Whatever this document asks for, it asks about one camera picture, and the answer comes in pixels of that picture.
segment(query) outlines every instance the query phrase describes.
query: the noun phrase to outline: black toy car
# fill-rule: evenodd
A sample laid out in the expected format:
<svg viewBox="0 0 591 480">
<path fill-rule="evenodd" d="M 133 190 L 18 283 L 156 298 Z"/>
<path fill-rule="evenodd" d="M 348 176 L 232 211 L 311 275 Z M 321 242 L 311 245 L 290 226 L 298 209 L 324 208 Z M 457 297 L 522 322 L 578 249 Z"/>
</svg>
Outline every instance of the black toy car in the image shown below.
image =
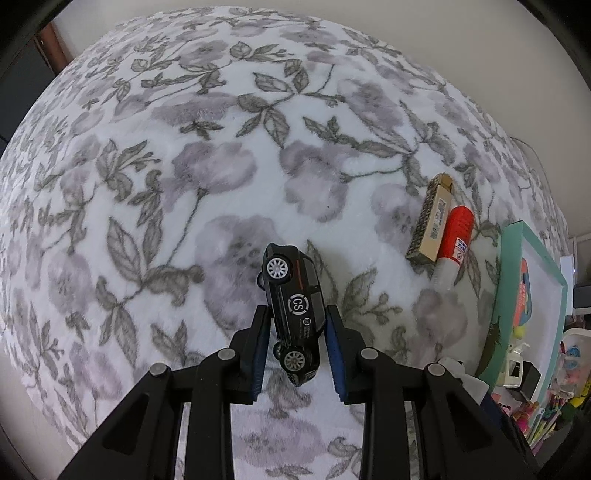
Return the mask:
<svg viewBox="0 0 591 480">
<path fill-rule="evenodd" d="M 267 293 L 275 319 L 279 341 L 273 354 L 299 387 L 318 370 L 318 337 L 326 321 L 314 264 L 293 245 L 269 244 L 257 283 Z"/>
</svg>

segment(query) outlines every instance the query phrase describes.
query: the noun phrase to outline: car wheel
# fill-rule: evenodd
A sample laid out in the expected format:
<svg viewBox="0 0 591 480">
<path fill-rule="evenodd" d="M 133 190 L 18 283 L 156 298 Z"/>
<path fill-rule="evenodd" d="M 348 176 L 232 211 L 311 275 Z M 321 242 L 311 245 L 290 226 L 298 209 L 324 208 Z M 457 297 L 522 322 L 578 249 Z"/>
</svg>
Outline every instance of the car wheel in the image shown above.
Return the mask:
<svg viewBox="0 0 591 480">
<path fill-rule="evenodd" d="M 301 350 L 289 349 L 281 356 L 281 366 L 288 372 L 299 372 L 306 366 L 306 356 Z"/>
<path fill-rule="evenodd" d="M 273 356 L 281 362 L 281 342 L 273 345 Z"/>
<path fill-rule="evenodd" d="M 262 272 L 256 276 L 256 284 L 261 290 L 265 290 L 265 279 L 262 277 Z"/>
<path fill-rule="evenodd" d="M 263 272 L 271 283 L 283 283 L 290 277 L 290 266 L 281 257 L 272 257 L 265 262 Z"/>
</svg>

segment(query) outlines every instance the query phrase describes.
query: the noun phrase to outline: wall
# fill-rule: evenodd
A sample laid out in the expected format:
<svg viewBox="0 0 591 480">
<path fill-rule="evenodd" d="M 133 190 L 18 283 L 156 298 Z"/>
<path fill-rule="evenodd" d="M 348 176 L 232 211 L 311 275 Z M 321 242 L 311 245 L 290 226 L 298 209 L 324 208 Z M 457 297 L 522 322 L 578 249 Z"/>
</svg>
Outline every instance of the wall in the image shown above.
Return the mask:
<svg viewBox="0 0 591 480">
<path fill-rule="evenodd" d="M 117 23 L 200 0 L 74 0 L 56 19 L 75 55 Z M 554 36 L 517 0 L 250 0 L 323 17 L 437 69 L 541 157 L 570 232 L 591 231 L 591 92 Z"/>
</svg>

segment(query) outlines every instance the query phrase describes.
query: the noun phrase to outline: cardboard box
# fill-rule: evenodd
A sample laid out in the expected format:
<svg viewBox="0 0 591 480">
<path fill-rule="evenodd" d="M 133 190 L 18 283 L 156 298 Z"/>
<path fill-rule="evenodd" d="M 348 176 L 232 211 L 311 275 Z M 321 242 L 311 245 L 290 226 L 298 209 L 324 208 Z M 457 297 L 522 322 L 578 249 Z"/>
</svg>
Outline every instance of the cardboard box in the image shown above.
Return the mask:
<svg viewBox="0 0 591 480">
<path fill-rule="evenodd" d="M 435 262 L 452 205 L 453 180 L 440 173 L 429 182 L 406 258 L 416 264 Z"/>
</svg>

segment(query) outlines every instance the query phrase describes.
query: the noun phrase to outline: floral blanket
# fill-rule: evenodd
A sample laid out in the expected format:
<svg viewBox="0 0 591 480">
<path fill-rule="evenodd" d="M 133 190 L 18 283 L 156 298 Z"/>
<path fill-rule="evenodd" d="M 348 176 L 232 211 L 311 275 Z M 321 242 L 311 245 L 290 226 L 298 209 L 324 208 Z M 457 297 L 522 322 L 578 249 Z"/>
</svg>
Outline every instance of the floral blanket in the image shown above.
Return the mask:
<svg viewBox="0 0 591 480">
<path fill-rule="evenodd" d="M 440 172 L 476 216 L 444 296 L 432 266 L 404 259 Z M 153 362 L 194 365 L 249 325 L 269 242 L 314 259 L 368 345 L 469 372 L 501 229 L 523 219 L 555 258 L 566 250 L 537 173 L 471 98 L 375 37 L 267 9 L 111 31 L 41 95 L 0 174 L 2 340 L 75 448 Z M 298 389 L 270 355 L 259 401 L 234 409 L 237 475 L 353 478 L 362 419 L 338 402 L 325 351 Z"/>
</svg>

